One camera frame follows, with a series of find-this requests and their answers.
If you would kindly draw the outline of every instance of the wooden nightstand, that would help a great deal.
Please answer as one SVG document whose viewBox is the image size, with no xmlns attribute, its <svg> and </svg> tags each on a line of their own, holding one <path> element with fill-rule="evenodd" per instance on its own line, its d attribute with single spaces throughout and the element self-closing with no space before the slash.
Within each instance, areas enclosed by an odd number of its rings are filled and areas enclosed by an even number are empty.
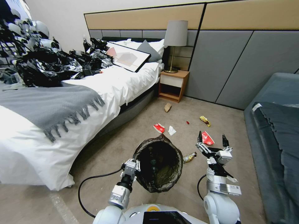
<svg viewBox="0 0 299 224">
<path fill-rule="evenodd" d="M 189 72 L 179 70 L 177 73 L 160 74 L 159 97 L 180 102 L 184 95 L 185 87 L 188 81 Z"/>
</svg>

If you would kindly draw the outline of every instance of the trash bin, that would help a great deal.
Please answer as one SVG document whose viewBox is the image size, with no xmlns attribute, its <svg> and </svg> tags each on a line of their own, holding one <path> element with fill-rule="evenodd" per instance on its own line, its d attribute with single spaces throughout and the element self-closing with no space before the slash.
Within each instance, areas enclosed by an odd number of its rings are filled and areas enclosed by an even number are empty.
<svg viewBox="0 0 299 224">
<path fill-rule="evenodd" d="M 151 193 L 168 191 L 181 176 L 182 153 L 163 134 L 144 140 L 133 158 L 140 161 L 137 181 Z"/>
</svg>

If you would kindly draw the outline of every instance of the beige carpet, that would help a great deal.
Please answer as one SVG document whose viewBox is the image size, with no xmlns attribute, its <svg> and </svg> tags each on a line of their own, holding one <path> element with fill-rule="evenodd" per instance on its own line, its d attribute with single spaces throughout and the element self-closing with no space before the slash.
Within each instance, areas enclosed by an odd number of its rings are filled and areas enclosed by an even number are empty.
<svg viewBox="0 0 299 224">
<path fill-rule="evenodd" d="M 183 166 L 178 183 L 168 192 L 147 192 L 137 182 L 133 183 L 129 207 L 142 203 L 160 203 L 176 207 L 205 222 L 208 217 L 197 193 L 197 182 L 205 174 L 207 163 L 195 147 L 200 130 L 207 131 L 222 148 L 222 133 L 230 142 L 233 160 L 226 170 L 239 180 L 242 196 L 232 197 L 239 207 L 241 222 L 265 223 L 264 211 L 254 169 L 250 145 L 245 128 L 243 112 L 228 107 L 184 97 L 173 103 L 168 113 L 164 99 L 154 99 L 143 111 L 127 124 L 96 140 L 84 149 L 71 169 L 76 184 L 59 192 L 51 192 L 44 186 L 0 185 L 1 223 L 92 223 L 78 203 L 77 190 L 86 177 L 117 170 L 121 163 L 130 158 L 140 142 L 154 138 L 159 133 L 152 127 L 161 123 L 166 127 L 165 135 L 182 151 L 183 155 L 197 152 L 198 156 Z M 211 122 L 207 127 L 199 117 L 204 115 Z M 173 136 L 167 132 L 169 125 L 177 131 Z M 113 186 L 120 180 L 119 174 L 89 180 L 82 188 L 82 202 L 96 214 L 105 208 Z M 206 194 L 205 179 L 200 192 Z"/>
</svg>

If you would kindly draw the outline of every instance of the red wrapper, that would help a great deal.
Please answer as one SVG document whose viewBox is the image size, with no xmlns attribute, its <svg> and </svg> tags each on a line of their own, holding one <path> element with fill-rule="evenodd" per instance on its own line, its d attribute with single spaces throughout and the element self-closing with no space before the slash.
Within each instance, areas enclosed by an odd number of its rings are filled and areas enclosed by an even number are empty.
<svg viewBox="0 0 299 224">
<path fill-rule="evenodd" d="M 202 141 L 206 145 L 213 145 L 215 143 L 214 140 L 206 131 L 202 132 Z"/>
<path fill-rule="evenodd" d="M 159 132 L 160 134 L 162 134 L 165 131 L 164 126 L 162 126 L 161 124 L 157 123 L 155 125 L 153 125 L 154 129 L 156 129 L 157 132 Z"/>
</svg>

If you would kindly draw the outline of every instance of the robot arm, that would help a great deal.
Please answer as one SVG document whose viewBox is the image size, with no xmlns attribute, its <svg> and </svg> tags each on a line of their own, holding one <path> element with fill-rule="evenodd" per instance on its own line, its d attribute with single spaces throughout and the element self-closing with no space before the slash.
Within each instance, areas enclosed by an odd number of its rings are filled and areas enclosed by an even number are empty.
<svg viewBox="0 0 299 224">
<path fill-rule="evenodd" d="M 209 216 L 211 224 L 235 224 L 240 221 L 240 213 L 237 205 L 228 197 L 228 195 L 241 195 L 239 186 L 226 183 L 226 179 L 235 180 L 223 166 L 232 159 L 231 151 L 233 148 L 229 146 L 229 142 L 225 135 L 222 135 L 222 143 L 224 148 L 207 148 L 201 138 L 201 132 L 197 139 L 197 148 L 207 157 L 209 169 L 213 172 L 210 175 L 207 172 L 207 195 L 204 197 L 204 207 Z"/>
<path fill-rule="evenodd" d="M 133 160 L 129 159 L 123 164 L 124 171 L 121 173 L 121 181 L 114 186 L 108 200 L 110 206 L 98 212 L 93 224 L 118 224 L 126 220 L 122 210 L 128 207 L 132 184 L 133 181 L 136 181 L 135 172 L 140 171 L 140 161 L 134 162 Z"/>
</svg>

